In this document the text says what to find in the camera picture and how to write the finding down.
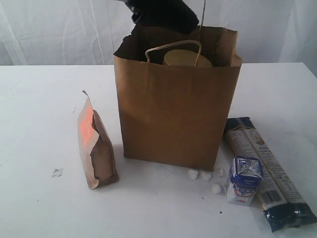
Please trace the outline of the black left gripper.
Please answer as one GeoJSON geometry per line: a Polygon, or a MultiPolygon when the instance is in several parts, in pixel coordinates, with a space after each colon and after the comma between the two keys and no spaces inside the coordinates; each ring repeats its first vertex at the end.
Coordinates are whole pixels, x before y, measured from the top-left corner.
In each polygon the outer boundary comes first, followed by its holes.
{"type": "Polygon", "coordinates": [[[190,34],[199,20],[182,0],[124,0],[132,12],[132,21],[140,26],[161,27],[181,34],[190,34]]]}

